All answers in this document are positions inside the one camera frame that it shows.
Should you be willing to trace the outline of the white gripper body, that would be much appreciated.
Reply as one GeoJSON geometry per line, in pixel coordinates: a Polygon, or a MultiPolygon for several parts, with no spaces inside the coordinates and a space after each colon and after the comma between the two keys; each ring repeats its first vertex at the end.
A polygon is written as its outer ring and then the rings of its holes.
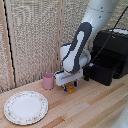
{"type": "Polygon", "coordinates": [[[64,85],[71,81],[77,80],[83,76],[83,70],[80,69],[75,74],[66,73],[64,70],[57,71],[55,74],[55,81],[58,86],[64,85]]]}

